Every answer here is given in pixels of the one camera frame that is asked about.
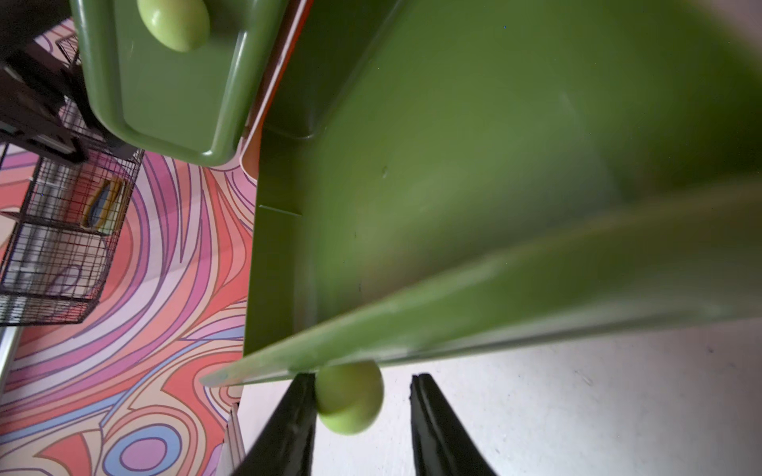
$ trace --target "colorful swirl pattern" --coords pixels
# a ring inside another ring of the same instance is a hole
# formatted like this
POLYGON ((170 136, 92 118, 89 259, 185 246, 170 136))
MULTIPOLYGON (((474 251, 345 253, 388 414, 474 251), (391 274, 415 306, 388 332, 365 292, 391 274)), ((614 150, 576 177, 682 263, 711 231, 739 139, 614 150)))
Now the colorful swirl pattern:
MULTIPOLYGON (((69 30, 40 42, 55 52, 69 30)), ((5 159, 0 209, 21 204, 36 160, 5 159)), ((198 377, 241 356, 255 196, 233 163, 146 154, 101 304, 83 324, 24 329, 0 474, 214 474, 237 389, 198 377)))

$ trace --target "green plastic container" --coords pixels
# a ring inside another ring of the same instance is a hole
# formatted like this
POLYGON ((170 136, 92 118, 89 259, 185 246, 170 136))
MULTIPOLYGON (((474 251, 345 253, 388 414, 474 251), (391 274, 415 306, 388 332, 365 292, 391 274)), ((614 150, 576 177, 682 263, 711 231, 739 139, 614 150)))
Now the green plastic container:
POLYGON ((758 61, 675 0, 316 2, 208 385, 762 311, 758 61))
POLYGON ((205 0, 211 33, 170 50, 136 0, 71 0, 90 105, 122 140, 214 166, 235 154, 287 0, 205 0))

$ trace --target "black metal frame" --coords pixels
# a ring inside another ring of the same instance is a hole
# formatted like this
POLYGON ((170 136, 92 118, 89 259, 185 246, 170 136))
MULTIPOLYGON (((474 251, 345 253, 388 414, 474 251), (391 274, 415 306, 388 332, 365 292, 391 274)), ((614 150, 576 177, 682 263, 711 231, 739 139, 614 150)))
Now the black metal frame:
MULTIPOLYGON (((59 42, 75 47, 76 38, 59 42)), ((0 212, 16 221, 0 264, 0 325, 76 324, 92 312, 142 163, 142 150, 115 152, 89 128, 71 97, 58 118, 87 160, 40 156, 19 211, 0 212)), ((6 145, 0 168, 7 152, 6 145)))
POLYGON ((413 375, 410 412, 415 474, 495 476, 431 375, 413 375))
POLYGON ((315 376, 298 374, 233 476, 309 476, 317 414, 315 376))
POLYGON ((61 162, 87 160, 75 135, 55 115, 63 104, 0 70, 0 142, 61 162))
POLYGON ((56 46, 70 66, 80 64, 77 35, 70 34, 67 37, 56 40, 56 46))

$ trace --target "orange edge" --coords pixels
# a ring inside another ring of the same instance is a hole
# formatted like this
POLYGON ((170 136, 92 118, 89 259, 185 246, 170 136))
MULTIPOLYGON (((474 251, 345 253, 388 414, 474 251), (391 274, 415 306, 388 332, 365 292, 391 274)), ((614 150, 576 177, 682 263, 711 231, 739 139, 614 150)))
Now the orange edge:
POLYGON ((259 84, 257 97, 246 120, 244 134, 239 143, 241 168, 253 180, 259 178, 259 150, 262 143, 262 124, 267 110, 273 102, 275 91, 286 70, 291 53, 296 46, 296 40, 302 33, 304 22, 309 14, 314 0, 291 0, 283 21, 278 30, 278 36, 273 46, 273 52, 267 61, 262 81, 259 84))

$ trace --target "patterned rug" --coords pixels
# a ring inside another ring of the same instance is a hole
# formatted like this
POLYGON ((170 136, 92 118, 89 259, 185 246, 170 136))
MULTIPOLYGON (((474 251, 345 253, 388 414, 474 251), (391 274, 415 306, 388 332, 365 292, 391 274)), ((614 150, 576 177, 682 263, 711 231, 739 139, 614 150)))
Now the patterned rug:
MULTIPOLYGON (((55 52, 71 30, 38 42, 55 52)), ((36 160, 5 159, 0 209, 18 209, 36 160)), ((237 395, 198 377, 241 356, 255 196, 237 165, 146 154, 101 304, 83 324, 24 329, 0 474, 214 474, 237 395)))

